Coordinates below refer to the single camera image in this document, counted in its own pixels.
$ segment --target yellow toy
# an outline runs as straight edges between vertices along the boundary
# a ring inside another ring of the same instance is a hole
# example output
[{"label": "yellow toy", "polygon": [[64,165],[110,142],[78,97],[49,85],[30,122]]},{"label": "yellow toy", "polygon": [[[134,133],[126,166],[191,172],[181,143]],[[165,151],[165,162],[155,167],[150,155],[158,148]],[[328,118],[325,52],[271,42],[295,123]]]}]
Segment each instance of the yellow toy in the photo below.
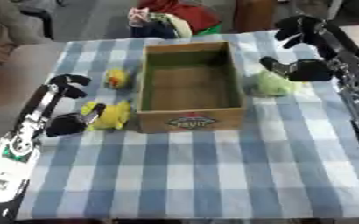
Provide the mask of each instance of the yellow toy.
[{"label": "yellow toy", "polygon": [[[97,104],[95,101],[89,101],[81,107],[83,115],[88,114]],[[123,125],[130,119],[130,103],[120,101],[117,105],[106,105],[99,118],[89,124],[87,130],[121,130]]]},{"label": "yellow toy", "polygon": [[123,88],[128,84],[129,75],[120,69],[112,69],[106,73],[105,83],[110,88]]}]

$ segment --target wooden box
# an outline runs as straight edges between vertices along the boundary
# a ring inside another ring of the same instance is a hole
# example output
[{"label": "wooden box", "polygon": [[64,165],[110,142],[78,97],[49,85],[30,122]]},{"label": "wooden box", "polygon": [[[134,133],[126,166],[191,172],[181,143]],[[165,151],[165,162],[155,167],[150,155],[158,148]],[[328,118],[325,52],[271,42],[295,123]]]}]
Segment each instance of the wooden box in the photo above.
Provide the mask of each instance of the wooden box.
[{"label": "wooden box", "polygon": [[144,133],[241,127],[243,92],[226,42],[148,46],[139,83]]}]

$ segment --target green plush toy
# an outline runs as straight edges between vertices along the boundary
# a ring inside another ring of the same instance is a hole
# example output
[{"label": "green plush toy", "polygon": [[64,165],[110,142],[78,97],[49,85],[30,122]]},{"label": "green plush toy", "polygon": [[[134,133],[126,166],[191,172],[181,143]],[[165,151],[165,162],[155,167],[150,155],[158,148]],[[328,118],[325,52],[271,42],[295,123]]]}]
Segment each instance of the green plush toy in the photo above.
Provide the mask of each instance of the green plush toy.
[{"label": "green plush toy", "polygon": [[259,96],[283,96],[295,91],[297,83],[280,77],[273,72],[263,70],[256,77],[253,93]]}]

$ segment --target red fabric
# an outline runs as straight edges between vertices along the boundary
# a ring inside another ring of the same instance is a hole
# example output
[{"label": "red fabric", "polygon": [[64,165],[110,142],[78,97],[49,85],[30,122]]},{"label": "red fabric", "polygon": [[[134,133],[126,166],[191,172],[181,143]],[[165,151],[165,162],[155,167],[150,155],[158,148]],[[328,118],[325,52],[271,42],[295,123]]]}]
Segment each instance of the red fabric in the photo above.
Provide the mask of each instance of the red fabric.
[{"label": "red fabric", "polygon": [[200,6],[179,3],[178,0],[140,0],[139,9],[145,7],[150,11],[169,13],[186,20],[193,33],[203,31],[211,26],[218,25],[218,18]]}]

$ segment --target checkered tablecloth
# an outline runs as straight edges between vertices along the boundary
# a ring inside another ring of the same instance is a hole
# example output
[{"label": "checkered tablecloth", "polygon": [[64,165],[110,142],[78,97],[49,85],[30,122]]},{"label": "checkered tablecloth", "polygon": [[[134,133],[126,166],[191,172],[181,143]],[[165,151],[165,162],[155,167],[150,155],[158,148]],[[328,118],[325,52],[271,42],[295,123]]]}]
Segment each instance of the checkered tablecloth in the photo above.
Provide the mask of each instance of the checkered tablecloth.
[{"label": "checkered tablecloth", "polygon": [[[244,86],[263,69],[262,56],[316,56],[305,45],[283,50],[273,34],[68,43],[51,75],[84,74],[92,83],[86,99],[63,100],[57,113],[131,99],[102,79],[110,68],[136,74],[146,45],[228,41]],[[286,97],[246,101],[241,130],[46,138],[18,218],[359,216],[359,144],[334,85],[303,83]]]}]

